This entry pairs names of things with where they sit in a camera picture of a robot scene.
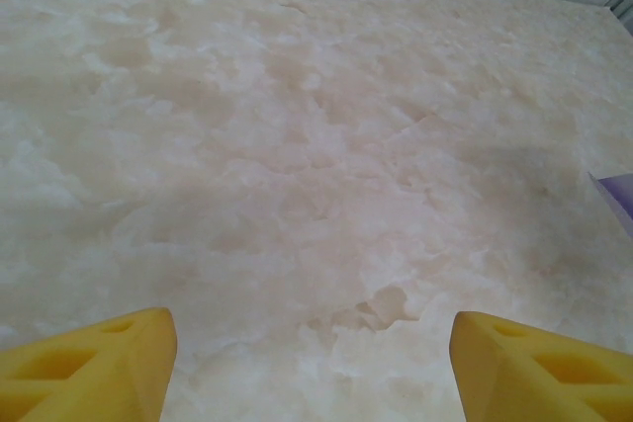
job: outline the purple object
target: purple object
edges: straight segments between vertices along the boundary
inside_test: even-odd
[[[628,235],[633,237],[633,173],[599,180],[589,175]]]

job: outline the marble floor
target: marble floor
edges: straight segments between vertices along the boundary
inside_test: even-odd
[[[463,420],[458,310],[633,351],[633,39],[558,0],[2,0],[0,347],[166,305],[163,421]]]

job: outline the yellow plastic piece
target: yellow plastic piece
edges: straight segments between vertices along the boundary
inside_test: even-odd
[[[633,356],[477,312],[453,323],[468,422],[633,422]]]
[[[166,308],[0,353],[0,422],[156,422],[176,357]]]

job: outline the beige marble tile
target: beige marble tile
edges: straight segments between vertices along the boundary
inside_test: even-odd
[[[0,345],[151,305],[163,419],[462,420],[452,318],[633,350],[633,42],[555,0],[3,0]]]

